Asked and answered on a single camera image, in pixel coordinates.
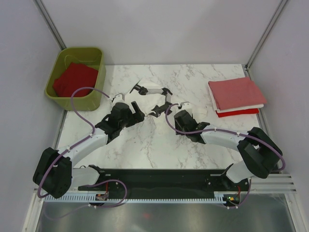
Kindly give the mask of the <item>white printed t-shirt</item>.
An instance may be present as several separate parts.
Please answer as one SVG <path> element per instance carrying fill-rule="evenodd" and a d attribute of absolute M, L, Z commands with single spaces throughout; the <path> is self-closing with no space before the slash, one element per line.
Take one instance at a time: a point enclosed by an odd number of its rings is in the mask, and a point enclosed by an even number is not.
<path fill-rule="evenodd" d="M 206 108 L 201 108 L 193 102 L 186 100 L 184 97 L 173 93 L 169 88 L 162 87 L 154 82 L 142 79 L 137 82 L 134 87 L 125 94 L 125 102 L 131 103 L 135 101 L 138 107 L 146 116 L 160 117 L 164 114 L 171 104 L 181 102 L 190 102 L 193 106 L 193 117 L 202 119 L 208 114 Z M 177 106 L 173 106 L 168 111 L 168 115 L 173 115 L 181 110 Z"/>

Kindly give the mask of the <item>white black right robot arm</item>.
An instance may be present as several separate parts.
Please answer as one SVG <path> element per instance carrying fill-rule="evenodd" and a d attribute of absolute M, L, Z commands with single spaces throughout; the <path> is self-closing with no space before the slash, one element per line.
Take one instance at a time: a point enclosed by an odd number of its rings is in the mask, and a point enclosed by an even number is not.
<path fill-rule="evenodd" d="M 222 187 L 233 190 L 240 181 L 256 176 L 266 179 L 275 170 L 282 152 L 260 128 L 237 132 L 217 128 L 207 122 L 197 123 L 186 110 L 174 116 L 175 131 L 192 142 L 219 145 L 240 153 L 242 161 L 231 164 L 221 178 Z"/>

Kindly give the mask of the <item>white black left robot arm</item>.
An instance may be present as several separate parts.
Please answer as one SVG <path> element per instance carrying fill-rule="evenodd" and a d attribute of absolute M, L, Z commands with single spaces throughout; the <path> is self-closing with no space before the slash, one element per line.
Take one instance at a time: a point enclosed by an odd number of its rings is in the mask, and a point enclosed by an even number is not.
<path fill-rule="evenodd" d="M 69 189 L 90 185 L 101 190 L 106 178 L 95 167 L 76 169 L 75 165 L 93 151 L 103 147 L 120 135 L 124 128 L 144 120 L 145 114 L 133 101 L 130 105 L 117 102 L 92 131 L 79 141 L 59 150 L 51 147 L 41 155 L 33 175 L 33 182 L 54 198 L 62 197 Z"/>

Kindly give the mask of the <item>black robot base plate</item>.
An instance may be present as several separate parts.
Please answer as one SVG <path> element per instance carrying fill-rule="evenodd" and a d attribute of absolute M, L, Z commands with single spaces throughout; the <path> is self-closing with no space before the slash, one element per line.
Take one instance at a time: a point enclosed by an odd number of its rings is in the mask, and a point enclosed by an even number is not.
<path fill-rule="evenodd" d="M 229 181 L 223 169 L 101 169 L 96 186 L 79 190 L 107 190 L 111 199 L 208 199 L 215 192 L 247 191 L 249 181 Z"/>

